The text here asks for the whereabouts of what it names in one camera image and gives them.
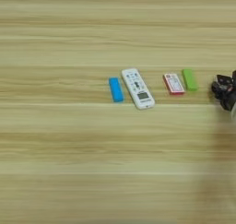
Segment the blue eraser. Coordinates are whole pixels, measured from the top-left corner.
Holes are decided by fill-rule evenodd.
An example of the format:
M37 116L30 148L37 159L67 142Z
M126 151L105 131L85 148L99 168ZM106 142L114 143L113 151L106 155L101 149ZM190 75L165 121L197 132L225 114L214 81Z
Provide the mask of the blue eraser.
M124 95L122 92L122 86L120 84L118 77L109 78L109 85L112 92L112 97L114 102L122 102L124 101Z

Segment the green eraser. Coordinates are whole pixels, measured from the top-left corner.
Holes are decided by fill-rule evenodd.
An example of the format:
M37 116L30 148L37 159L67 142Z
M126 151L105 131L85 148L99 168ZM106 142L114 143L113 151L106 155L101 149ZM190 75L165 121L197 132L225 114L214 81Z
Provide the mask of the green eraser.
M197 91L198 86L196 84L194 71L192 69L184 69L182 73L187 90Z

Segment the air conditioner remote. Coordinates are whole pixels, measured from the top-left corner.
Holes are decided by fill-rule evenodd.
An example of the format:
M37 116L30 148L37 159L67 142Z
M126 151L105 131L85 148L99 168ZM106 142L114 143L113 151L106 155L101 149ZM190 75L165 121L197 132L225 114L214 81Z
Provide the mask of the air conditioner remote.
M130 68L123 70L122 77L139 110L152 108L155 105L155 101L137 69Z

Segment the wooden table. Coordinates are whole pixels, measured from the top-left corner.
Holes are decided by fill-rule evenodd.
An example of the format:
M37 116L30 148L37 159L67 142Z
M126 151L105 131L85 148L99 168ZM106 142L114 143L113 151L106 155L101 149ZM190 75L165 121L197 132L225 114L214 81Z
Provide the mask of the wooden table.
M0 0L1 224L234 224L236 0ZM157 106L108 77L137 67ZM196 93L162 75L193 68Z

